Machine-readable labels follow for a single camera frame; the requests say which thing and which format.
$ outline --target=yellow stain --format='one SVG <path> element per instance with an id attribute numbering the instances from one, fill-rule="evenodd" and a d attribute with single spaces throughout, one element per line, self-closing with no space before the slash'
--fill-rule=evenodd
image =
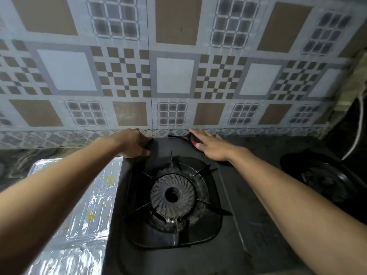
<path id="1" fill-rule="evenodd" d="M 91 210 L 89 210 L 88 211 L 88 222 L 90 222 L 90 221 L 93 221 L 94 220 L 94 218 L 95 218 L 95 214 L 92 214 L 92 211 Z"/>

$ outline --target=stove burner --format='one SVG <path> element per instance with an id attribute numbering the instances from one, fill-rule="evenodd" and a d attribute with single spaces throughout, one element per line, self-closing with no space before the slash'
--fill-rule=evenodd
<path id="1" fill-rule="evenodd" d="M 191 181 L 179 174 L 160 177 L 150 191 L 150 201 L 155 211 L 167 219 L 178 219 L 188 214 L 196 200 Z"/>

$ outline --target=crumpled foil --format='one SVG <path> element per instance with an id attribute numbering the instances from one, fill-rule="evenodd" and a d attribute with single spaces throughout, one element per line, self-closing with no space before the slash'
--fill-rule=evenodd
<path id="1" fill-rule="evenodd" d="M 59 160 L 39 160 L 28 175 Z M 101 274 L 122 161 L 115 157 L 101 171 L 25 274 Z"/>

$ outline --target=kitchen backsplash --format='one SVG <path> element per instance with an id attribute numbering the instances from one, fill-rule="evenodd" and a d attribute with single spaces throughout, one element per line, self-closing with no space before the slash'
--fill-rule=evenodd
<path id="1" fill-rule="evenodd" d="M 0 2 L 0 148 L 132 127 L 316 135 L 367 46 L 362 1 Z"/>

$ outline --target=person's right hand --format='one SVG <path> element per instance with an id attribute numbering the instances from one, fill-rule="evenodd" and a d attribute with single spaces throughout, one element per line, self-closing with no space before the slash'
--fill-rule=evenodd
<path id="1" fill-rule="evenodd" d="M 215 161 L 229 161 L 236 151 L 245 149 L 223 140 L 218 134 L 214 137 L 203 129 L 191 128 L 190 132 L 203 142 L 202 144 L 197 143 L 195 147 Z"/>

